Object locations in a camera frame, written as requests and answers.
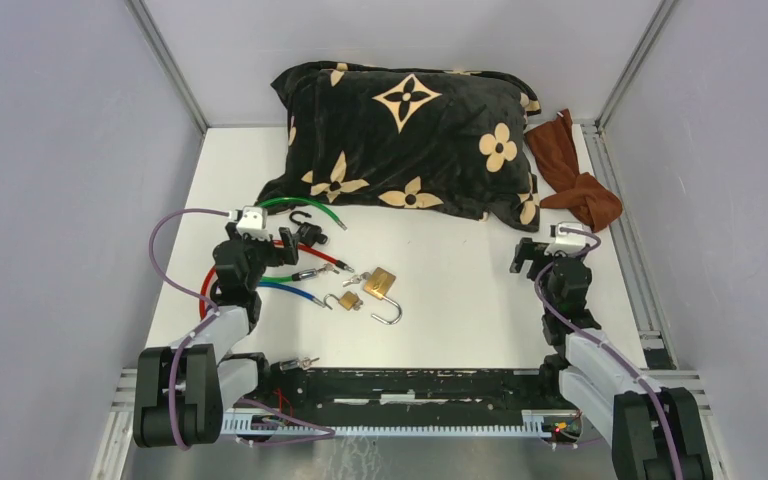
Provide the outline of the small brass padlock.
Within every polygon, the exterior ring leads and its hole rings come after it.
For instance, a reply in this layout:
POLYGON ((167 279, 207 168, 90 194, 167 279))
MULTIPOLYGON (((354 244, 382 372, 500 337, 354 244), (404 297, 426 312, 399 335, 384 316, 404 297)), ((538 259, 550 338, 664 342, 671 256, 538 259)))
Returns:
POLYGON ((333 308, 332 303, 334 303, 335 305, 339 305, 341 308, 347 311, 357 311, 363 305, 363 301, 360 299, 360 297, 351 291, 345 291, 340 296, 335 294, 327 294, 323 298, 323 303, 329 309, 333 308))

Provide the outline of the small silver keys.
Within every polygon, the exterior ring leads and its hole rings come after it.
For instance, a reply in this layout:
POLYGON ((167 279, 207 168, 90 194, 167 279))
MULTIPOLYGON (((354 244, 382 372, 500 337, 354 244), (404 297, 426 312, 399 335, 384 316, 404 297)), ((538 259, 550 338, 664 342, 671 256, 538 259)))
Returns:
POLYGON ((324 274, 324 273, 340 274, 345 272, 351 273, 350 277, 342 281, 342 285, 344 287, 347 287, 349 285, 361 284, 367 281, 371 276, 369 272, 356 273, 351 267, 345 270, 331 263, 324 264, 322 267, 317 268, 315 272, 317 274, 324 274))

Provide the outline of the large brass padlock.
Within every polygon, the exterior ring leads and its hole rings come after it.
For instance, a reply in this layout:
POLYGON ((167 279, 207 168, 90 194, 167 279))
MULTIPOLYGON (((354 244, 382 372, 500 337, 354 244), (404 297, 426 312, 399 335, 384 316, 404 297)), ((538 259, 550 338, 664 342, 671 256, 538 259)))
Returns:
POLYGON ((370 317, 377 322, 392 326, 396 325, 403 316, 403 309, 401 305, 388 296, 388 292, 392 285, 395 283, 396 276, 389 271, 376 267, 371 273, 366 276, 366 282, 363 285, 365 293, 371 295, 377 300, 384 301, 396 309, 396 314, 392 318, 382 317, 376 313, 371 313, 370 317))

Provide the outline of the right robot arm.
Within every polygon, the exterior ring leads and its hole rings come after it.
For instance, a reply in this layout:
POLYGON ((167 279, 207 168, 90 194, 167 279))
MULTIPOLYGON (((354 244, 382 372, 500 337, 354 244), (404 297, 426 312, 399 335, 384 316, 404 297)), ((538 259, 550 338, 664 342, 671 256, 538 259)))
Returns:
POLYGON ((609 445, 619 479, 711 479, 699 405, 685 387, 669 387, 622 354, 586 306, 592 271, 585 264, 600 239, 572 228, 580 245, 517 244, 510 272, 524 272, 542 304, 546 343, 554 349, 537 382, 551 408, 571 402, 609 445))

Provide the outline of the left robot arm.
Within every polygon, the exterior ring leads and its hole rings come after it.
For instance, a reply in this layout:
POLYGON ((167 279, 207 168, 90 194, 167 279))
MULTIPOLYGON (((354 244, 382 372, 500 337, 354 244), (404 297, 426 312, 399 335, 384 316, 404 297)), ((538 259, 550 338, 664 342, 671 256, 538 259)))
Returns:
POLYGON ((264 354, 235 354, 256 327, 257 291, 267 268, 294 265, 298 242, 286 227, 281 242, 233 234, 213 250, 216 290, 200 295, 206 316, 179 340, 138 357, 133 434, 141 448, 215 442, 224 413, 239 400, 267 404, 275 384, 264 354))

